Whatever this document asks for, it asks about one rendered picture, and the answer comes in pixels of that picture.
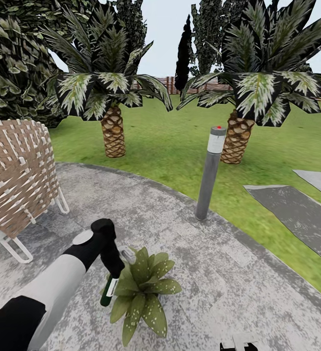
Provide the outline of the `insectifuge atomizer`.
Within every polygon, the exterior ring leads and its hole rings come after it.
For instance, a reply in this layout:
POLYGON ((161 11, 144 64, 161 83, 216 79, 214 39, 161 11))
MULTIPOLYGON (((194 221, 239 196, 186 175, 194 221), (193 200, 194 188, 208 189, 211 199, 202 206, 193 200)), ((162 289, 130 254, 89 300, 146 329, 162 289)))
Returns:
POLYGON ((102 293, 102 297, 100 299, 100 305, 103 307, 107 307, 109 306, 112 297, 113 297, 113 293, 115 292, 116 286, 117 286, 117 282, 118 282, 119 276, 115 277, 112 276, 108 278, 108 281, 106 283, 105 289, 106 291, 102 293))

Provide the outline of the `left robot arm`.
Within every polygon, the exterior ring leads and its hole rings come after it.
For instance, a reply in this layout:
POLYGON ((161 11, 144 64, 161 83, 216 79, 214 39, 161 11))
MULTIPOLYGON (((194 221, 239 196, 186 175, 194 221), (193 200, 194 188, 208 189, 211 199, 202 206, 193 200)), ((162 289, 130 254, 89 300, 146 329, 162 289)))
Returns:
POLYGON ((116 247, 111 219, 98 219, 81 232, 49 267, 10 297, 0 309, 0 351, 39 351, 53 332, 80 281, 98 255, 112 276, 135 264, 135 253, 116 247))

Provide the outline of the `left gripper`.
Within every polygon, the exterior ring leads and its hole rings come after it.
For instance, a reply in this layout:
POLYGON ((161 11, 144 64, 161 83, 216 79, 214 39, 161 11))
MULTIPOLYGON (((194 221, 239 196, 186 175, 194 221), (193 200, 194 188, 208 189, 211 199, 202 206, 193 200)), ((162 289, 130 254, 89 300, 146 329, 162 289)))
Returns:
POLYGON ((119 257, 117 247, 108 254, 100 254, 100 259, 112 276, 116 276, 125 267, 124 262, 119 257))

